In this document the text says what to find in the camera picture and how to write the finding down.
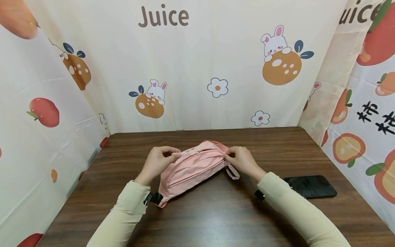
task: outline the chinese characters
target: chinese characters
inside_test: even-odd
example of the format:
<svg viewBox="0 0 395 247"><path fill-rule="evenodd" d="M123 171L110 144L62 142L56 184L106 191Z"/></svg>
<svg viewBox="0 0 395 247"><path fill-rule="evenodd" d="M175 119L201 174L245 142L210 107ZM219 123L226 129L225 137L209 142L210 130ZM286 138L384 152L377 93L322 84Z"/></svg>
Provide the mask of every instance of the chinese characters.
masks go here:
<svg viewBox="0 0 395 247"><path fill-rule="evenodd" d="M364 123L365 121L372 122L370 119L370 116L373 114L379 115L378 112L378 106L374 103L371 103L369 101L367 104L362 105L363 110L361 112L357 112L358 120L362 120ZM391 133L395 135L395 132L391 129L391 127L395 128L395 111L391 112L388 115L383 115L382 117L384 118L384 121L382 123L375 123L376 126L378 126L377 131L382 131L385 135L387 133Z"/></svg>

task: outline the brown table surface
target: brown table surface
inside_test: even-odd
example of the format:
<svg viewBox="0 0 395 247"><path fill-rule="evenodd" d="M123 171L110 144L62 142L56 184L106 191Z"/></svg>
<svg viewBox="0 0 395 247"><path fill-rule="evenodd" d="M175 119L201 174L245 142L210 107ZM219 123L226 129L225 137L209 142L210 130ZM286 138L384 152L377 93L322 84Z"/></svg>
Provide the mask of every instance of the brown table surface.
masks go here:
<svg viewBox="0 0 395 247"><path fill-rule="evenodd" d="M185 150L204 140L245 146L259 166L282 178L324 175L338 195L310 201L351 246L395 246L393 233L298 127L114 134L38 246L85 246L125 184L138 175L152 147ZM152 183L152 191L158 186L159 178ZM128 246L306 246L285 218L254 197L256 189L247 176L233 181L222 170L163 209L149 204Z"/></svg>

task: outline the pink waist bag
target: pink waist bag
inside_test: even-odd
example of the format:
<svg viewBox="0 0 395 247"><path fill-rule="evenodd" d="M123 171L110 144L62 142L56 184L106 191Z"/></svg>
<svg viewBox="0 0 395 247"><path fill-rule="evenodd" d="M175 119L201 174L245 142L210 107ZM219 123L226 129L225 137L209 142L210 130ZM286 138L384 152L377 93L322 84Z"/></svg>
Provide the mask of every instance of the pink waist bag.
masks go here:
<svg viewBox="0 0 395 247"><path fill-rule="evenodd" d="M236 169L224 160L228 149L219 142L204 141L182 152L181 157L160 175L159 193L163 198L158 207L163 208L171 198L208 179L224 167L232 179L239 179Z"/></svg>

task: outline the smartphone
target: smartphone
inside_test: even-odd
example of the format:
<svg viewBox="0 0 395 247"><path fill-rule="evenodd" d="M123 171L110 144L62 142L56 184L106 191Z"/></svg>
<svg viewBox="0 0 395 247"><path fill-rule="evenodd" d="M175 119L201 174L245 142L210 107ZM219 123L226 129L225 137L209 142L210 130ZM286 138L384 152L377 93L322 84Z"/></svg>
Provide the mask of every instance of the smartphone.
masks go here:
<svg viewBox="0 0 395 247"><path fill-rule="evenodd" d="M306 199L335 197L336 190L322 175L285 178L290 187Z"/></svg>

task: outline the hand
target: hand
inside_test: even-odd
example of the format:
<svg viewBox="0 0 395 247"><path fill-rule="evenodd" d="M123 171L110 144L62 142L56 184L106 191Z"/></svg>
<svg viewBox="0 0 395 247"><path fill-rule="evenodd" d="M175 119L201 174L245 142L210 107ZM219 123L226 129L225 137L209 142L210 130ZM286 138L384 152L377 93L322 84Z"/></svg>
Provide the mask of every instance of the hand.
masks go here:
<svg viewBox="0 0 395 247"><path fill-rule="evenodd" d="M179 159L180 155L171 155L171 153L179 152L181 151L175 147L154 147L149 152L143 169L134 182L149 186L154 178L159 176L171 163Z"/></svg>
<svg viewBox="0 0 395 247"><path fill-rule="evenodd" d="M255 162L250 151L245 147L231 147L225 153L225 159L237 170L250 176L256 182L261 180L266 172Z"/></svg>

